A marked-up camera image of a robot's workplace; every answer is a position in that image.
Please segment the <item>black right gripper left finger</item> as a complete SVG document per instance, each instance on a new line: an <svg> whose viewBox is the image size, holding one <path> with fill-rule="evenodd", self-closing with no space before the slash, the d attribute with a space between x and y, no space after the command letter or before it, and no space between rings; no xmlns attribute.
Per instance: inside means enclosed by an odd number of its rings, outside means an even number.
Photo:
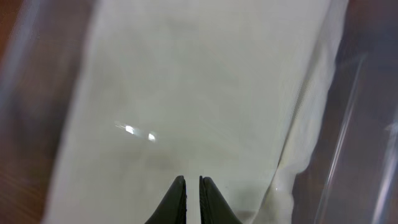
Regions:
<svg viewBox="0 0 398 224"><path fill-rule="evenodd" d="M155 212L145 224L186 224L187 193L184 176L175 178Z"/></svg>

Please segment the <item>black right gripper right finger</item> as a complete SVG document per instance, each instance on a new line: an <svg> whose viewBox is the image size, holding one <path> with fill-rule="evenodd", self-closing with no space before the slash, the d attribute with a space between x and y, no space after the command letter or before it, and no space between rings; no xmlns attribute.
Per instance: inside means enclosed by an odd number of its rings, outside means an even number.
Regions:
<svg viewBox="0 0 398 224"><path fill-rule="evenodd" d="M201 224L242 224L210 177L200 176Z"/></svg>

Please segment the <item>cream cloth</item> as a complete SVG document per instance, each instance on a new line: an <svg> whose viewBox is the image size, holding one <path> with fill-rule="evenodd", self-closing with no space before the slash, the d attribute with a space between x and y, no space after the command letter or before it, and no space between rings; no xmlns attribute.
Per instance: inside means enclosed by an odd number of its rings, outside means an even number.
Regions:
<svg viewBox="0 0 398 224"><path fill-rule="evenodd" d="M243 223L290 223L317 143L346 0L96 3L44 223L144 223L200 176Z"/></svg>

